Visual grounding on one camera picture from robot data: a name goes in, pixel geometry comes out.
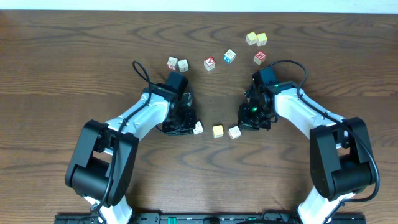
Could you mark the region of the white wooden block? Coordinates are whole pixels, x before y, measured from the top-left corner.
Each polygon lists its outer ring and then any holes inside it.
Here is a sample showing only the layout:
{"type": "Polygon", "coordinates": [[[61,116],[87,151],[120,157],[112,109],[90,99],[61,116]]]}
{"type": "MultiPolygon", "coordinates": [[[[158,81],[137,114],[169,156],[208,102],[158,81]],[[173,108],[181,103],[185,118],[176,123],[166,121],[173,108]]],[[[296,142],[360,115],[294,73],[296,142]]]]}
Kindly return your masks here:
{"type": "Polygon", "coordinates": [[[228,134],[231,139],[236,139],[241,136],[241,131],[238,126],[233,126],[232,128],[228,129],[228,134]]]}
{"type": "Polygon", "coordinates": [[[200,121],[196,122],[195,128],[193,129],[193,134],[200,134],[203,132],[203,126],[200,121]]]}

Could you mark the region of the yellow wooden block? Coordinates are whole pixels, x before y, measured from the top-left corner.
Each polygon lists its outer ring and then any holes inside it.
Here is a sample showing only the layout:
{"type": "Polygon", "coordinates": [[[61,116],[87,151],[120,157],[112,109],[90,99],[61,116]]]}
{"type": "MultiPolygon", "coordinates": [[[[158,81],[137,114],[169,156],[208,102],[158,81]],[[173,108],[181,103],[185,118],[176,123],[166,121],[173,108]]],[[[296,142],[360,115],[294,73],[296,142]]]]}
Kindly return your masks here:
{"type": "Polygon", "coordinates": [[[223,126],[222,125],[213,126],[212,130],[213,130],[213,137],[214,138],[223,137],[224,131],[223,131],[223,126]]]}

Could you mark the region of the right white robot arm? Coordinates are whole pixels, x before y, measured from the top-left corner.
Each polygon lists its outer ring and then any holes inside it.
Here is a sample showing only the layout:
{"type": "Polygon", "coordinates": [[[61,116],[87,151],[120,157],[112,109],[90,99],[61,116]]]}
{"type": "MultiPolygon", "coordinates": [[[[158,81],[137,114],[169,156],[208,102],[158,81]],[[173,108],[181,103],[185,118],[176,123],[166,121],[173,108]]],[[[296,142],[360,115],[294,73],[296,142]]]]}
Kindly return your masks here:
{"type": "Polygon", "coordinates": [[[372,200],[380,187],[368,129],[358,118],[346,119],[309,98],[294,82],[252,82],[241,104],[241,129],[269,130],[282,117],[309,140],[313,188],[297,208],[300,223],[331,223],[346,203],[372,200]]]}

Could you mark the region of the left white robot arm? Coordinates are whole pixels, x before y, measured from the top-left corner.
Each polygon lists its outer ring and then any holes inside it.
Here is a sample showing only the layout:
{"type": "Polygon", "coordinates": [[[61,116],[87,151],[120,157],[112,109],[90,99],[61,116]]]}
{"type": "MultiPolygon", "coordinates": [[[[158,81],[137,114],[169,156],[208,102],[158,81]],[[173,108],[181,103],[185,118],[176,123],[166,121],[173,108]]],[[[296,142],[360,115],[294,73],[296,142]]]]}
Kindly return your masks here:
{"type": "Polygon", "coordinates": [[[171,136],[193,134],[197,123],[193,92],[184,86],[149,85],[140,100],[105,123],[88,121],[65,174],[65,183],[89,201],[84,221],[129,223],[125,197],[139,141],[153,128],[171,136]]]}

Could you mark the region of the wooden block teal side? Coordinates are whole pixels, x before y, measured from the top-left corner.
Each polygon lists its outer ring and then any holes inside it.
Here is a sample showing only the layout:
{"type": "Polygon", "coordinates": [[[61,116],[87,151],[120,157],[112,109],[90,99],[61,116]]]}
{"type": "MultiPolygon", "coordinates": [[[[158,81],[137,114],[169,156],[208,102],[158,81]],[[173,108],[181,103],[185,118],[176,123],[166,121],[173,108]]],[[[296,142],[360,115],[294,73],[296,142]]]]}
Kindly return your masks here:
{"type": "Polygon", "coordinates": [[[178,63],[178,69],[180,70],[180,72],[186,72],[189,70],[188,61],[186,59],[179,60],[177,63],[178,63]]]}

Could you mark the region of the wooden block red M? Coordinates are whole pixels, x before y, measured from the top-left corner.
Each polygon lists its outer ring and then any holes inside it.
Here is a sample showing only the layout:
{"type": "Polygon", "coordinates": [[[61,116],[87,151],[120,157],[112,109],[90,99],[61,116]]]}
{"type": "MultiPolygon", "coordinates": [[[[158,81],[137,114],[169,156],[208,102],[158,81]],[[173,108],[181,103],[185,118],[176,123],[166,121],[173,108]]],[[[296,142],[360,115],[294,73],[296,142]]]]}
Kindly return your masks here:
{"type": "Polygon", "coordinates": [[[253,61],[256,64],[261,65],[265,61],[266,58],[267,58],[267,55],[263,51],[260,50],[255,54],[253,61]]]}

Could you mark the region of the wooden block red 3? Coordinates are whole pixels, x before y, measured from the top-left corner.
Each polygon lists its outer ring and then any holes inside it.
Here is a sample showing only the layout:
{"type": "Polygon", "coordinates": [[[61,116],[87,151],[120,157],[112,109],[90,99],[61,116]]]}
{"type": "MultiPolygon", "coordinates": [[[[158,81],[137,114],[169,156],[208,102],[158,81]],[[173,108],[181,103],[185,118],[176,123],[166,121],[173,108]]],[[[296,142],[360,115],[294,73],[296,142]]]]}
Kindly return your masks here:
{"type": "Polygon", "coordinates": [[[169,57],[167,61],[167,67],[170,70],[176,70],[178,65],[178,59],[175,57],[169,57]]]}

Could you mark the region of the wooden block blue X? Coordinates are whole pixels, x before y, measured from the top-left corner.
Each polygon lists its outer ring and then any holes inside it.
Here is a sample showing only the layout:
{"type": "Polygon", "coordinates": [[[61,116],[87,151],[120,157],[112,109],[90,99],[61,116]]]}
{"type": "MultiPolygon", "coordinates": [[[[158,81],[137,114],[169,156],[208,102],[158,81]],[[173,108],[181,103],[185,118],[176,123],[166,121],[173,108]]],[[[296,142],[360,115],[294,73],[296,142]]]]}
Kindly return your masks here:
{"type": "Polygon", "coordinates": [[[236,53],[231,49],[227,50],[227,52],[224,54],[224,61],[228,64],[231,64],[235,58],[236,53]]]}

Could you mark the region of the wooden block red A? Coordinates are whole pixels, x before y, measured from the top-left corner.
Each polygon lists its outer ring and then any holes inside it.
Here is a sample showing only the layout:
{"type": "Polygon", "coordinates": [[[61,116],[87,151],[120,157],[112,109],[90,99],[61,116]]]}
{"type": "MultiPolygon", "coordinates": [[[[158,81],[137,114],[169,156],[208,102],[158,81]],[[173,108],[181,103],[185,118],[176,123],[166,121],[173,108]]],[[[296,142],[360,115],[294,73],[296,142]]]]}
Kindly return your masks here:
{"type": "Polygon", "coordinates": [[[205,68],[210,71],[216,67],[216,62],[213,57],[208,57],[204,60],[205,68]]]}

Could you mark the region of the yellow-edged wooden block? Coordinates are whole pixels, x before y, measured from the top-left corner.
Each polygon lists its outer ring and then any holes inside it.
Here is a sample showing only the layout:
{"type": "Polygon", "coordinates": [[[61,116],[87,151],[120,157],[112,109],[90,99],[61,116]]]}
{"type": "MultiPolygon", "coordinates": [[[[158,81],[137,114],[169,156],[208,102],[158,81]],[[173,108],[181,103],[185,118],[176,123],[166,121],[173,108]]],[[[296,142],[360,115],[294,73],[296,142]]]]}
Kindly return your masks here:
{"type": "Polygon", "coordinates": [[[263,32],[257,35],[257,46],[266,45],[268,41],[267,35],[263,32]]]}

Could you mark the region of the plain wooden block left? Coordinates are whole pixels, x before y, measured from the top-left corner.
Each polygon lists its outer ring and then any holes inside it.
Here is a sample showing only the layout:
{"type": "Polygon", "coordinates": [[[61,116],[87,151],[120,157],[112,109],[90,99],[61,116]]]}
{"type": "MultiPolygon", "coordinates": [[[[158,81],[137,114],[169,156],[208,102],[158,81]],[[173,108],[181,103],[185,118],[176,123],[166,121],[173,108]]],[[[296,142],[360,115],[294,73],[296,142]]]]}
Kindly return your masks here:
{"type": "Polygon", "coordinates": [[[250,32],[246,35],[246,42],[248,45],[254,45],[257,43],[257,34],[255,32],[250,32]]]}

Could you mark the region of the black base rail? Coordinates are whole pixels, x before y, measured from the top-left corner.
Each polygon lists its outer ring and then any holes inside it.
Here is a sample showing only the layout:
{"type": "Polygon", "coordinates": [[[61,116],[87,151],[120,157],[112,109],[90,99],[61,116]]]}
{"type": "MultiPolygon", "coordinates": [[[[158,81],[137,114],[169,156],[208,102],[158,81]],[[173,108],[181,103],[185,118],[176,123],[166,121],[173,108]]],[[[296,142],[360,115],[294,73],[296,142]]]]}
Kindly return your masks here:
{"type": "MultiPolygon", "coordinates": [[[[100,223],[99,216],[57,215],[54,224],[92,224],[100,223]]],[[[233,224],[233,223],[300,223],[299,217],[291,213],[270,211],[262,215],[160,215],[141,213],[133,215],[130,224],[233,224]]]]}

